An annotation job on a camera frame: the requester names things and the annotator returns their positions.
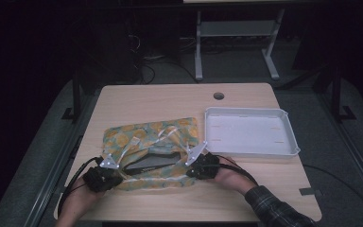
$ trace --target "person's right hand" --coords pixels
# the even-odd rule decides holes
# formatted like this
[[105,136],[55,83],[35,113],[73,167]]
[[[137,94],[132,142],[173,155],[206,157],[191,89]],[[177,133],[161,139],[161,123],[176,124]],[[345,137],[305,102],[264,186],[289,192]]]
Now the person's right hand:
[[[229,165],[229,166],[237,166],[234,160],[228,157],[228,160],[219,157],[219,162],[221,164]],[[234,172],[233,170],[227,168],[220,168],[218,173],[215,176],[215,182],[235,191],[238,191],[243,196],[248,192],[250,189],[257,186],[255,183],[250,181],[247,177]]]

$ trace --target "floor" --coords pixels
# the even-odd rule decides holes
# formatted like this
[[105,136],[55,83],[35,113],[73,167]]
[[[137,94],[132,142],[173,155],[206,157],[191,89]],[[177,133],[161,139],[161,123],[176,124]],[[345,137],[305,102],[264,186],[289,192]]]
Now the floor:
[[[204,54],[204,79],[201,83],[267,82],[276,88],[304,73],[291,70],[299,44],[300,41],[293,40],[278,41],[275,45],[272,58],[281,76],[278,81],[269,77],[262,59],[261,48],[265,47],[266,41],[246,40],[244,46],[232,46],[220,53]],[[147,65],[155,72],[151,84],[196,83],[192,78],[192,51],[181,53],[180,63],[164,58]],[[143,69],[145,81],[152,79],[152,72],[147,67]],[[361,165],[356,161],[356,151],[363,158],[363,101],[355,87],[343,80],[341,105],[349,106],[357,119],[338,124],[329,112],[330,93],[318,95],[312,91],[315,79],[316,76],[290,90],[275,89],[274,92],[281,109],[289,113],[302,150],[302,163],[309,182],[316,190],[322,212],[318,225],[363,226],[363,168],[358,167]],[[72,124],[72,121],[61,120],[66,108],[72,106],[71,81],[63,87],[1,200],[0,226],[54,225],[55,206],[72,164],[71,151],[86,129],[98,96],[99,90],[94,95],[82,95],[81,117],[76,124]],[[61,152],[70,154],[69,161],[67,155],[64,160],[58,158]],[[60,162],[61,166],[53,169]],[[58,177],[46,179],[52,172],[56,172]],[[102,226],[102,223],[80,221],[77,226]]]

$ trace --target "white metal table leg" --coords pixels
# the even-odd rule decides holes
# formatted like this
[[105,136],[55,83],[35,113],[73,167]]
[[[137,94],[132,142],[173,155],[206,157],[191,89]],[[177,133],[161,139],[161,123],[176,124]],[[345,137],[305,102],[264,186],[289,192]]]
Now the white metal table leg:
[[266,49],[262,49],[262,55],[264,56],[264,60],[267,63],[270,76],[274,80],[279,79],[279,74],[278,71],[276,70],[275,64],[273,63],[270,54],[272,53],[273,46],[275,45],[276,38],[278,36],[279,28],[281,26],[284,14],[285,14],[285,9],[281,9],[278,13],[278,18],[276,19],[273,29],[271,31],[269,45]]
[[202,80],[201,65],[201,11],[197,14],[196,80]]

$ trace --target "person's left hand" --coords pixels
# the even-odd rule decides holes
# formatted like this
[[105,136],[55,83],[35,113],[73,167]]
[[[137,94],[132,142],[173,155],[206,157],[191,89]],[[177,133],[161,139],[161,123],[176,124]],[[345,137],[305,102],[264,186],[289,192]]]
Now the person's left hand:
[[82,177],[73,184],[72,191],[61,208],[60,216],[56,223],[57,227],[73,226],[105,192],[94,192],[85,184]]

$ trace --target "gray carpet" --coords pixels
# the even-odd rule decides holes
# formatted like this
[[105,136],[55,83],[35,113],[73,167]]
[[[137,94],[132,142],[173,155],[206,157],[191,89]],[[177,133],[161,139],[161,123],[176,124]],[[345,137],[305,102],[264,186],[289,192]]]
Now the gray carpet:
[[[202,83],[268,82],[272,86],[282,85],[302,73],[290,69],[298,44],[278,42],[275,45],[272,56],[281,75],[279,81],[271,80],[268,75],[260,53],[264,44],[255,43],[249,44],[247,51],[231,50],[217,55],[204,55]],[[155,70],[156,75],[152,83],[194,83],[186,72],[187,70],[194,73],[192,53],[181,55],[183,68],[167,63],[170,61],[165,59],[149,65]],[[147,69],[144,72],[148,80],[152,76],[151,72]],[[289,119],[302,149],[302,162],[336,175],[363,196],[363,181],[353,158],[339,136],[323,99],[310,89],[314,79],[311,78],[292,90],[275,92],[281,108],[289,112]],[[0,226],[22,226],[26,223],[28,213],[38,197],[44,177],[55,162],[57,152],[61,150],[65,140],[71,140],[70,144],[74,145],[77,137],[83,134],[98,92],[95,96],[83,96],[83,103],[87,103],[83,105],[84,117],[78,122],[78,131],[69,138],[69,131],[74,130],[76,126],[70,121],[61,120],[61,115],[72,105],[71,91],[71,83],[68,83],[58,95],[30,145],[0,203]],[[363,102],[354,86],[346,81],[342,84],[342,104],[349,105],[357,116],[357,120],[345,121],[342,125],[363,155]],[[39,226],[54,225],[53,211],[70,165],[71,162],[64,170],[58,187],[52,191],[52,198],[44,210]],[[363,201],[351,189],[315,168],[306,167],[305,171],[311,185],[317,190],[317,200],[322,212],[320,227],[363,226]],[[80,221],[77,226],[101,226],[101,223]]]

